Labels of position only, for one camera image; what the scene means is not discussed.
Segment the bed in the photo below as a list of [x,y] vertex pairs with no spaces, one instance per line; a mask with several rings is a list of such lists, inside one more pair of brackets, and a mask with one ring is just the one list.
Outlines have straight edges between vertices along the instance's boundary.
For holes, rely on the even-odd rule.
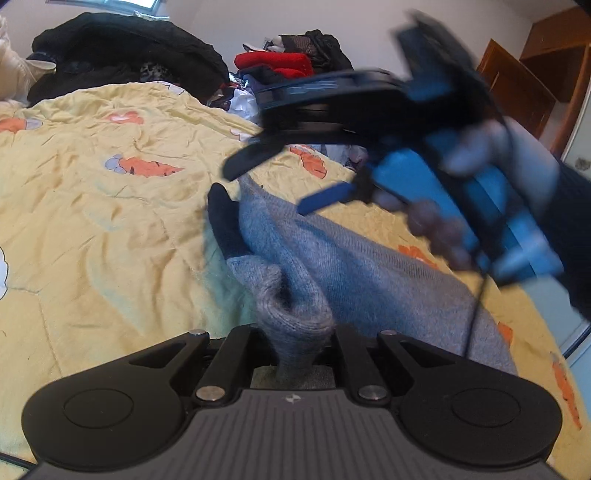
[[[30,109],[0,104],[0,451],[34,461],[20,415],[44,384],[190,329],[221,337],[254,321],[253,299],[228,271],[204,207],[214,181],[238,194],[220,165],[256,131],[158,82],[79,90]],[[252,172],[291,202],[351,176],[306,147]],[[360,203],[322,215],[449,272],[403,215]],[[591,423],[543,319],[519,287],[491,286],[485,306],[520,376],[560,404],[563,428],[548,461],[569,480],[588,480]],[[23,473],[0,464],[0,480]]]

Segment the window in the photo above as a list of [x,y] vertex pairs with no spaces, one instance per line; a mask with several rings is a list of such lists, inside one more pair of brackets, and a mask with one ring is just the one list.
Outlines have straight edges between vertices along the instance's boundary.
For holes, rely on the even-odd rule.
[[120,13],[134,11],[155,15],[161,0],[47,0],[48,4],[78,5],[111,10]]

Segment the gray sock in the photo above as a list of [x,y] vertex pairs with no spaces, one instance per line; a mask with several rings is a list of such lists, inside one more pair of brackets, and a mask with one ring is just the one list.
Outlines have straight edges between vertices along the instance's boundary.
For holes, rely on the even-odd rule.
[[[475,301],[463,283],[319,215],[302,217],[248,176],[240,186],[239,226],[250,253],[228,265],[256,297],[257,322],[277,351],[280,375],[303,374],[334,323],[367,336],[394,329],[461,353]],[[484,308],[470,358],[516,373]]]

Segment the hand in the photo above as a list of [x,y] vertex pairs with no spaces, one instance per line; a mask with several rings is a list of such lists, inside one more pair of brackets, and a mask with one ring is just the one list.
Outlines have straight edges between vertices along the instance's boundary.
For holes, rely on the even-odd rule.
[[[497,121],[491,120],[467,129],[456,149],[443,160],[442,168],[463,177],[477,173],[494,163],[528,203],[539,219],[544,214],[558,181],[559,165],[525,128],[511,118],[506,119],[514,138],[513,163],[507,164],[508,135]],[[405,205],[395,196],[377,191],[374,202],[390,211],[406,211],[408,228],[414,236],[425,236],[434,255],[444,257],[453,270],[471,270],[473,262],[462,246],[465,224],[459,218],[443,220],[439,207],[431,200]]]

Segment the wooden cabinet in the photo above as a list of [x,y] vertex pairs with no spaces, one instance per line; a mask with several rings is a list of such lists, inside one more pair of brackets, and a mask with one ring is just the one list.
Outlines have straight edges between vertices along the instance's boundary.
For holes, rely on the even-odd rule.
[[504,114],[539,138],[556,98],[519,60],[491,40],[478,71]]
[[569,141],[591,77],[591,17],[580,7],[536,22],[521,62],[558,99],[568,103],[550,151],[560,157]]
[[591,17],[581,7],[571,8],[531,27],[521,60],[587,43],[591,43]]

